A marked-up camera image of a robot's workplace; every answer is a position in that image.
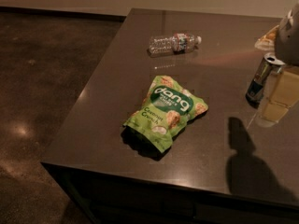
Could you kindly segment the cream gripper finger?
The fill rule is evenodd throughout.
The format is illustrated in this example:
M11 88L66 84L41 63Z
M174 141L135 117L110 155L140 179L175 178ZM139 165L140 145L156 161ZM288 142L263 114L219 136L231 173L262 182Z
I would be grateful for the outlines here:
M278 124L298 101L299 67L287 66L276 76L270 76L256 123L265 128Z

